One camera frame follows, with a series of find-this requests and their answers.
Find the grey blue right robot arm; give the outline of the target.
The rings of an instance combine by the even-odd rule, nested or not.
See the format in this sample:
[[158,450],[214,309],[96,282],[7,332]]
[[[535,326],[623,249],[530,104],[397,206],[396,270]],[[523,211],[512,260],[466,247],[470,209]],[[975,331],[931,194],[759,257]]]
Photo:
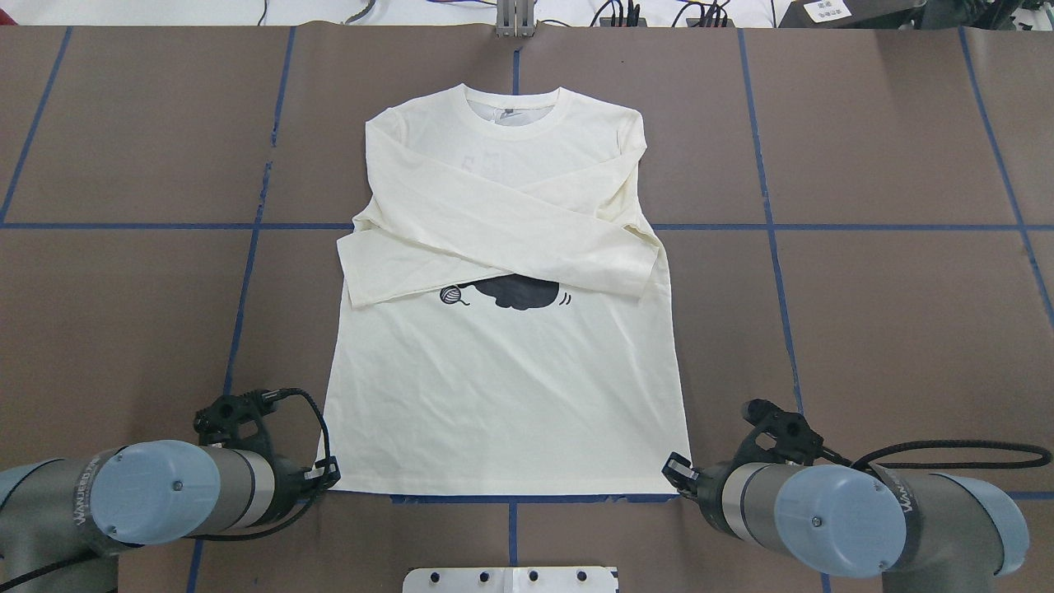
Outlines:
[[677,453],[662,473],[720,533],[829,577],[880,578],[884,592],[993,592],[1031,547],[1023,511],[979,479],[882,464],[699,470]]

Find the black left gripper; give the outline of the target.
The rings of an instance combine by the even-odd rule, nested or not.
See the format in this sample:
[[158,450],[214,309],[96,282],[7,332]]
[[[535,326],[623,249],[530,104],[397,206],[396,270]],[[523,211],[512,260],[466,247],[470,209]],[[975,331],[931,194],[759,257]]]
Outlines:
[[271,502],[264,512],[264,523],[282,521],[298,502],[311,502],[316,493],[338,485],[341,478],[336,458],[323,458],[314,464],[298,464],[284,455],[264,457],[273,473]]

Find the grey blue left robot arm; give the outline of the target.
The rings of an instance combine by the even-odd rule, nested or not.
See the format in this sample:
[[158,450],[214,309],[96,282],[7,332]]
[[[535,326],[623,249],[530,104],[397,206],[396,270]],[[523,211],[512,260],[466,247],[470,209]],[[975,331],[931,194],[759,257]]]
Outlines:
[[175,440],[5,469],[2,589],[116,592],[121,554],[275,535],[339,478],[332,455],[307,469],[282,455]]

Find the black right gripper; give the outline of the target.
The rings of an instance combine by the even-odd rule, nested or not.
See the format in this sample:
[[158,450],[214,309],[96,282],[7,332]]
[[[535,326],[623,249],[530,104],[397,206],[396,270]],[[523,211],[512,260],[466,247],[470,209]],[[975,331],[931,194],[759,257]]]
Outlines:
[[681,487],[680,496],[699,507],[704,521],[713,529],[728,536],[735,536],[731,525],[725,517],[723,495],[731,473],[742,468],[742,463],[720,462],[708,468],[697,468],[688,458],[679,453],[670,453],[664,462],[662,475],[671,487]]

